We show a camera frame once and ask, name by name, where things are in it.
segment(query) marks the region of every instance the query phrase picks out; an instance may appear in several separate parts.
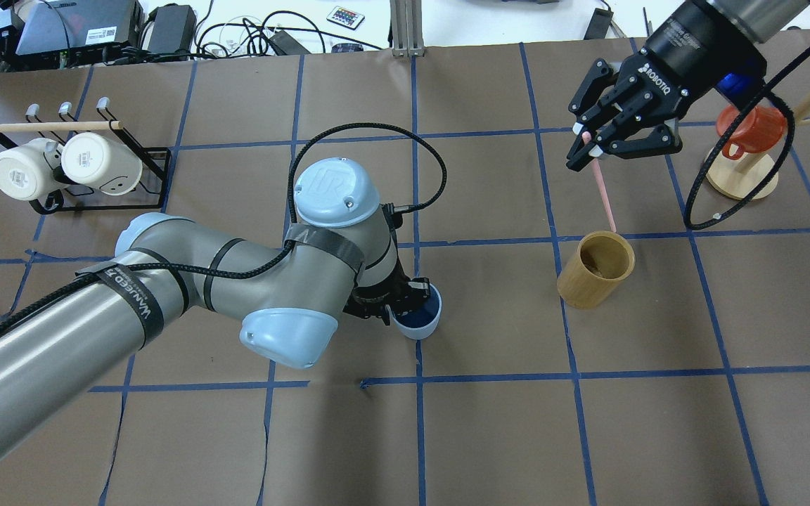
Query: orange mug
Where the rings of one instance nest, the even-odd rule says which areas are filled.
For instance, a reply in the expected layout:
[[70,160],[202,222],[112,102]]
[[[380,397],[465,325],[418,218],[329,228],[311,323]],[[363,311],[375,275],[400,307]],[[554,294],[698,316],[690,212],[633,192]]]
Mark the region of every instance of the orange mug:
[[[724,107],[717,115],[717,134],[723,135],[727,127],[732,124],[739,111],[732,105]],[[724,144],[721,153],[730,160],[739,160],[745,153],[764,153],[773,148],[787,131],[787,120],[776,107],[762,107],[756,105],[749,115],[742,120],[742,124],[730,135],[730,141]]]

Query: gray robot arm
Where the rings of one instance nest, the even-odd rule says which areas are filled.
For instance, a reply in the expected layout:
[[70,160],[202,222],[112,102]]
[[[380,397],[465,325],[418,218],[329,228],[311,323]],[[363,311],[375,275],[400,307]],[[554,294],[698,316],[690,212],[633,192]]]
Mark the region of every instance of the gray robot arm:
[[[710,89],[738,109],[764,84],[756,43],[773,37],[810,0],[687,0],[620,64],[596,60],[568,110],[577,135],[567,167],[608,153],[623,158],[677,153],[677,120]],[[633,138],[644,129],[648,136]],[[593,141],[584,144],[583,132]]]
[[277,257],[276,250],[186,218],[144,214],[132,221],[115,258],[81,274],[100,282],[0,337],[0,459],[192,305],[241,320],[245,346],[293,368],[318,360],[343,311],[387,321],[391,313],[412,339],[430,335],[441,309],[438,292],[427,279],[404,275],[391,207],[380,206],[362,167],[346,158],[313,164],[295,186],[295,201],[307,223],[290,227],[287,240],[295,246],[256,278],[132,271],[154,263],[235,273]]

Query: mug rack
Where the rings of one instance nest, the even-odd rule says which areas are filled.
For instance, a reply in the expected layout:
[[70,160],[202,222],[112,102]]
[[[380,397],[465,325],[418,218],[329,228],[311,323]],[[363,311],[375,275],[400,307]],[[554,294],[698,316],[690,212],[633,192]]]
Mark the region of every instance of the mug rack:
[[[111,131],[133,154],[143,163],[143,175],[137,188],[121,197],[104,195],[89,186],[80,185],[70,180],[64,171],[58,168],[55,180],[67,183],[67,188],[49,193],[45,202],[36,199],[30,202],[33,211],[38,214],[54,214],[54,212],[78,211],[107,211],[116,209],[161,209],[167,197],[168,167],[171,160],[171,151],[168,148],[144,148],[133,134],[125,127],[123,122],[115,117],[108,109],[109,99],[104,96],[96,105],[96,112],[102,116],[103,121],[80,122],[71,115],[72,105],[64,102],[58,109],[60,122],[43,122],[39,118],[39,106],[36,103],[27,109],[24,124],[0,124],[0,145],[10,150],[18,144],[12,141],[7,134],[26,134],[36,132],[41,137],[48,138],[46,132],[54,141],[65,144],[67,139],[59,135],[64,132],[65,137],[77,134],[78,131]],[[119,198],[122,204],[107,204],[107,200]]]

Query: wooden cup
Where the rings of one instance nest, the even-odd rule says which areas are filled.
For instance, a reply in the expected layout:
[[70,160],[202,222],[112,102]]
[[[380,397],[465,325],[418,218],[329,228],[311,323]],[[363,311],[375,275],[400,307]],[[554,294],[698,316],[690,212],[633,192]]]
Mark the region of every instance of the wooden cup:
[[592,309],[633,272],[636,256],[623,237],[611,231],[589,233],[558,276],[558,294],[577,309]]

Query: pink stick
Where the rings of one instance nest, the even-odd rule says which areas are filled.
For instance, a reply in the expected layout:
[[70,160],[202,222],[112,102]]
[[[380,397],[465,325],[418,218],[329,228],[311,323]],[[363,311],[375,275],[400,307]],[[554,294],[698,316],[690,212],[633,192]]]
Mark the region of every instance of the pink stick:
[[[588,131],[583,132],[583,142],[588,143],[591,140],[592,135]],[[602,177],[602,167],[599,167],[598,158],[592,158],[592,174],[596,177],[598,195],[602,198],[602,205],[605,208],[605,215],[608,217],[608,225],[611,226],[611,231],[613,231],[613,233],[617,233],[615,215],[613,212],[611,212],[611,202],[608,201],[608,190],[605,189],[605,179]]]

